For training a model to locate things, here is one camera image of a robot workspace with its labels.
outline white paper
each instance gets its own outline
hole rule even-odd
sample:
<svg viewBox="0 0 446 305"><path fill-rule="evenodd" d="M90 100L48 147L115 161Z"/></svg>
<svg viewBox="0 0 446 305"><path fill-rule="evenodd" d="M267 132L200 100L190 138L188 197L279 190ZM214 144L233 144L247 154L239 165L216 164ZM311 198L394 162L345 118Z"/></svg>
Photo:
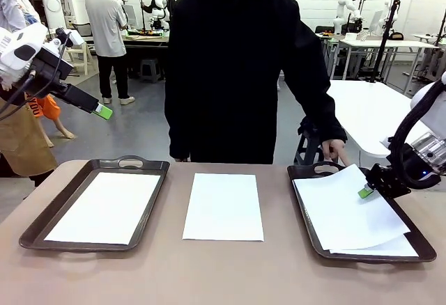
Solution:
<svg viewBox="0 0 446 305"><path fill-rule="evenodd" d="M331 249L331 254L371 255L371 256L414 256L418 257L404 235L378 246L366 249Z"/></svg>
<svg viewBox="0 0 446 305"><path fill-rule="evenodd" d="M409 232L377 191L359 197L366 183L356 165L324 178L295 180L324 250L370 248Z"/></svg>
<svg viewBox="0 0 446 305"><path fill-rule="evenodd" d="M183 239L263 241L256 176L195 174Z"/></svg>
<svg viewBox="0 0 446 305"><path fill-rule="evenodd" d="M129 244L159 175L99 173L45 240Z"/></svg>

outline black jacket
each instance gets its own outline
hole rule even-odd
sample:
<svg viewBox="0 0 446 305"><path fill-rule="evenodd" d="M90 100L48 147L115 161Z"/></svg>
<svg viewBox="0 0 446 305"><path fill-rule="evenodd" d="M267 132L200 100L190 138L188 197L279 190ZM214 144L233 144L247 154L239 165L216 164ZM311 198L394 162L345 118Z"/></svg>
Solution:
<svg viewBox="0 0 446 305"><path fill-rule="evenodd" d="M320 40L295 0L178 0L169 59L165 113L174 158L271 164L280 70L322 141L346 140L327 95Z"/></svg>

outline brown apron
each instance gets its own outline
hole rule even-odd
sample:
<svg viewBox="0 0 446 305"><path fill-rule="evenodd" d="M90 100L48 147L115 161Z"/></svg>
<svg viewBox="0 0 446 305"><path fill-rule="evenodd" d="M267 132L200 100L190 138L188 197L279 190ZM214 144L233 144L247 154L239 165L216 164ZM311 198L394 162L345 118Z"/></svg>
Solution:
<svg viewBox="0 0 446 305"><path fill-rule="evenodd" d="M0 107L5 103L0 98ZM15 108L10 105L3 115ZM41 175L57 167L37 119L27 105L11 117L0 120L0 152L20 176Z"/></svg>

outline stool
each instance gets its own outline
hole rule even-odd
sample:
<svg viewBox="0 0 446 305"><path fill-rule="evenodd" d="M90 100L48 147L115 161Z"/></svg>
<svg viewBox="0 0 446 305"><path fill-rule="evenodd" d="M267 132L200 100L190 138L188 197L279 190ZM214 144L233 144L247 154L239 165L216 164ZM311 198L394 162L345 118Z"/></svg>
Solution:
<svg viewBox="0 0 446 305"><path fill-rule="evenodd" d="M294 164L300 166L309 166L314 163L314 158L318 155L318 162L324 160L323 151L321 149L321 138L319 137L318 129L313 122L305 117L298 129L298 134L301 135L298 150L295 153Z"/></svg>
<svg viewBox="0 0 446 305"><path fill-rule="evenodd" d="M302 130L298 150L295 153L294 164L299 166L309 166L314 163L314 158L318 155L318 162L324 160L323 151L321 149L321 139L319 135L311 130Z"/></svg>
<svg viewBox="0 0 446 305"><path fill-rule="evenodd" d="M156 83L161 80L160 64L157 59L143 59L140 68L141 79Z"/></svg>

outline black tray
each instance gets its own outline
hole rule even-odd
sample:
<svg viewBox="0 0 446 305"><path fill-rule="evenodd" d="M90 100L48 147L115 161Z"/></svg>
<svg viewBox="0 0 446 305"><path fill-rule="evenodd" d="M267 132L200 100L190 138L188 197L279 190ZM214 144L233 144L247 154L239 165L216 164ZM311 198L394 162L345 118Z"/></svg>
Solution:
<svg viewBox="0 0 446 305"><path fill-rule="evenodd" d="M124 166L124 160L138 160L142 166ZM20 246L27 249L42 249L50 251L67 251L75 253L89 253L99 251L122 252L135 248L141 241L144 229L155 204L162 183L166 178L170 163L164 161L147 161L137 156L125 156L116 160L90 160L71 180L62 192L43 210L37 219L28 227L20 237ZM59 222L75 201L82 195L99 173L129 173L160 175L153 195L148 202L141 220L130 240L129 245L124 244L90 244L78 242L44 241L48 233Z"/></svg>
<svg viewBox="0 0 446 305"><path fill-rule="evenodd" d="M368 256L368 255L347 255L347 254L331 254L330 251L324 251L321 243L319 242L316 231L314 230L312 220L310 219L302 198L300 197L298 188L294 185L294 180L303 178L320 178L332 175L333 172L326 171L322 173L316 172L316 167L319 166L332 166L338 170L342 170L342 167L333 162L320 162L312 166L290 166L288 167L288 174L293 184L293 188L298 199L298 204L300 211L302 213L302 218L304 219L305 226L307 227L307 232L312 246L317 254L324 258L335 259L335 260L345 260L354 261L359 263L421 263L421 262L431 262L437 258L437 253L432 248L431 244L423 236L420 230L415 226L415 224L410 220L407 214L400 208L397 202L393 199L386 199L390 207L398 214L401 220L410 229L410 233L405 234L407 240L410 242L414 250L417 252L418 257L403 257L403 256ZM367 169L361 169L363 173L367 173Z"/></svg>

